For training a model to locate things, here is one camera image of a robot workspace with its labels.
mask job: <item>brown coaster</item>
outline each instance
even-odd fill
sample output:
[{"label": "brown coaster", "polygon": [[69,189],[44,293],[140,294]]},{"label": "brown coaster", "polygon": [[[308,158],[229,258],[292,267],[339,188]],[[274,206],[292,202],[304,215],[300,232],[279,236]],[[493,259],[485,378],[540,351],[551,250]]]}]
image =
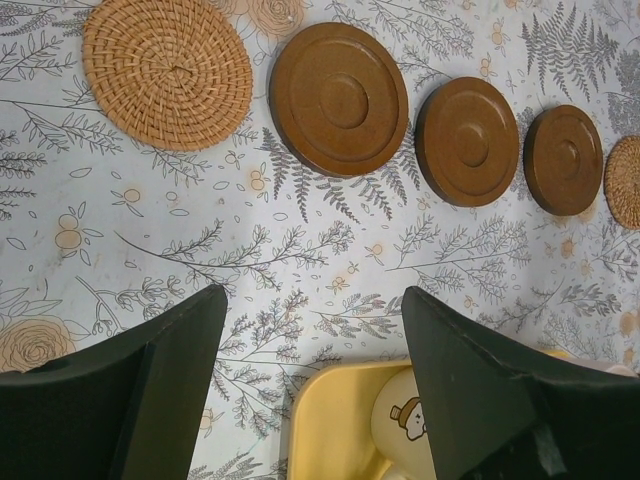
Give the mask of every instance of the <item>brown coaster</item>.
[{"label": "brown coaster", "polygon": [[498,199],[516,173],[519,145],[509,104],[477,78],[457,78],[438,88],[418,116],[420,169],[453,205],[478,207]]},{"label": "brown coaster", "polygon": [[409,121],[391,55],[367,33],[340,23],[314,25],[287,44],[271,74],[269,105],[291,152],[334,176],[384,165]]},{"label": "brown coaster", "polygon": [[558,216],[589,208],[602,182],[602,145],[579,108],[561,105],[534,120],[524,144],[524,173],[536,202]]},{"label": "brown coaster", "polygon": [[83,60],[107,117],[154,147],[211,146],[249,111],[249,57],[206,1],[103,2],[84,26]]},{"label": "brown coaster", "polygon": [[625,137],[611,150],[604,193],[616,221],[640,230],[640,137]]}]

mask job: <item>black object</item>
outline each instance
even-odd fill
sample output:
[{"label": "black object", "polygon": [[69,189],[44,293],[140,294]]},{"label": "black object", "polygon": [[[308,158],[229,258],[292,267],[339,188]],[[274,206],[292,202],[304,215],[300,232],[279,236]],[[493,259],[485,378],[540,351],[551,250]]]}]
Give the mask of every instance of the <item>black object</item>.
[{"label": "black object", "polygon": [[227,311],[212,286],[142,325],[0,375],[0,478],[184,480]]},{"label": "black object", "polygon": [[402,316],[438,480],[640,478],[640,380],[565,362],[417,287]]}]

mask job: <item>table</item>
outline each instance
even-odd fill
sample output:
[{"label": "table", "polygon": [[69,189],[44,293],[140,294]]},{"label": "table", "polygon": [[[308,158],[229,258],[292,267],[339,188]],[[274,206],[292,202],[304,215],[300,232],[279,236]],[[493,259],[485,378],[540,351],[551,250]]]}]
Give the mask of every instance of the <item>table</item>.
[{"label": "table", "polygon": [[266,99],[278,49],[334,20],[393,54],[412,123],[435,87],[472,75],[505,95],[521,138],[543,109],[571,103],[608,152],[640,128],[637,2],[213,3],[246,43],[254,100],[231,138],[187,154],[132,141],[100,113],[81,58],[92,4],[0,0],[0,371],[224,284],[231,309],[195,480],[284,478],[291,402],[311,375],[406,358],[409,285],[527,344],[640,370],[640,237],[602,193],[581,215],[553,217],[519,168],[494,204],[454,208],[424,182],[411,132],[379,171],[327,178],[281,148]]}]

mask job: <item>cartoon character sticker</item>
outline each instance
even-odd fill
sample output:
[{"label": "cartoon character sticker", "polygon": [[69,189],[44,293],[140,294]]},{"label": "cartoon character sticker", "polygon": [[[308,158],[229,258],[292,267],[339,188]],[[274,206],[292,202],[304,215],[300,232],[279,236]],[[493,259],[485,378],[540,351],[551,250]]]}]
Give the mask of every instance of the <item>cartoon character sticker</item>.
[{"label": "cartoon character sticker", "polygon": [[427,432],[422,415],[422,402],[420,397],[413,397],[407,400],[404,407],[394,405],[389,413],[391,420],[398,422],[400,428],[407,432],[409,441],[414,442]]}]

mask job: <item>woven rattan coaster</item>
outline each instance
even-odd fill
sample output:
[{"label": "woven rattan coaster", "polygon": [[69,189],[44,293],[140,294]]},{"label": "woven rattan coaster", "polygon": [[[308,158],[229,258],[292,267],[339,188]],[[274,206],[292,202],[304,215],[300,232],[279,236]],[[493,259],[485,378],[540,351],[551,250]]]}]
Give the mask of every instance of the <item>woven rattan coaster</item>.
[{"label": "woven rattan coaster", "polygon": [[611,150],[604,193],[618,223],[640,230],[640,137],[625,137]]},{"label": "woven rattan coaster", "polygon": [[85,24],[83,60],[107,117],[155,147],[209,147],[249,110],[242,40],[203,0],[105,1]]}]

